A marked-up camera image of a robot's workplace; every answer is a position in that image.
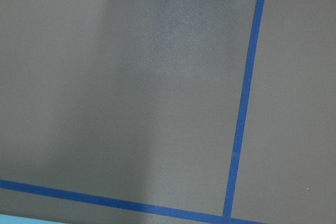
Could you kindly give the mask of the light blue plastic bin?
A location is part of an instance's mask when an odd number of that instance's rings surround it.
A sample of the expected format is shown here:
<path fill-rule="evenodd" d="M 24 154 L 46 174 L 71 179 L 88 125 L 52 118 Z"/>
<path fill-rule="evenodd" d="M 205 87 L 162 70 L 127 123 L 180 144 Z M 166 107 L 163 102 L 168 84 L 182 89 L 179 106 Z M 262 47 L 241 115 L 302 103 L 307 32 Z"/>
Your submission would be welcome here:
<path fill-rule="evenodd" d="M 1 214 L 1 223 L 4 224 L 48 224 L 53 223 L 46 220 L 39 220 L 33 218 L 25 218 L 11 215 L 3 215 Z"/>

